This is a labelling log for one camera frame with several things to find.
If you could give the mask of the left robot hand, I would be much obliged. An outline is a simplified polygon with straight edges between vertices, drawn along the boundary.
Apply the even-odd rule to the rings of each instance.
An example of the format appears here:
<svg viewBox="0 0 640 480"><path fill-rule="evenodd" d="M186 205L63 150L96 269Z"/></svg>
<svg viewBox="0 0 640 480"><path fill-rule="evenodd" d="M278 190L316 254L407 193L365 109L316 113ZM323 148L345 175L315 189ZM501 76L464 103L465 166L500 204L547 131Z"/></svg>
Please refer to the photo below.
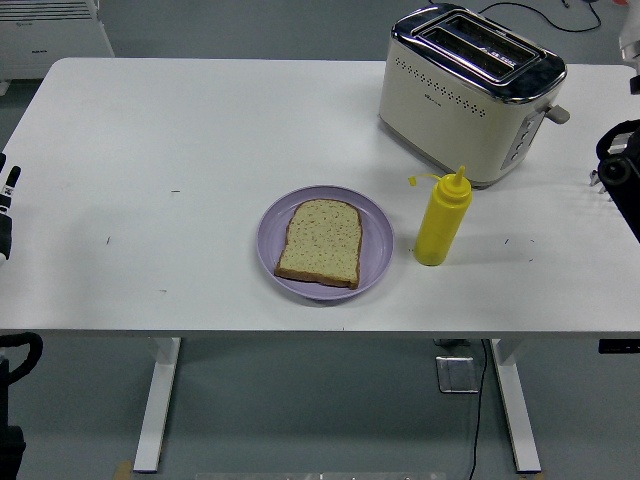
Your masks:
<svg viewBox="0 0 640 480"><path fill-rule="evenodd" d="M21 167L12 166L4 185L1 187L1 265L4 265L10 258L13 220L9 215L9 210L20 175Z"/></svg>

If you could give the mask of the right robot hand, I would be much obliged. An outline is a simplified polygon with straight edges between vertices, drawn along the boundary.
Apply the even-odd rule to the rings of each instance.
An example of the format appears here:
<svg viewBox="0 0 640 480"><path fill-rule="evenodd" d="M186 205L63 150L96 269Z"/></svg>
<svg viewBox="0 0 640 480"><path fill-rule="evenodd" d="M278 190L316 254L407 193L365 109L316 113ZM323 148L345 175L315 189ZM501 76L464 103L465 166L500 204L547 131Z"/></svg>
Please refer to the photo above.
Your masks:
<svg viewBox="0 0 640 480"><path fill-rule="evenodd" d="M639 63L639 0L627 0L627 15L619 35L619 49L626 63Z"/></svg>

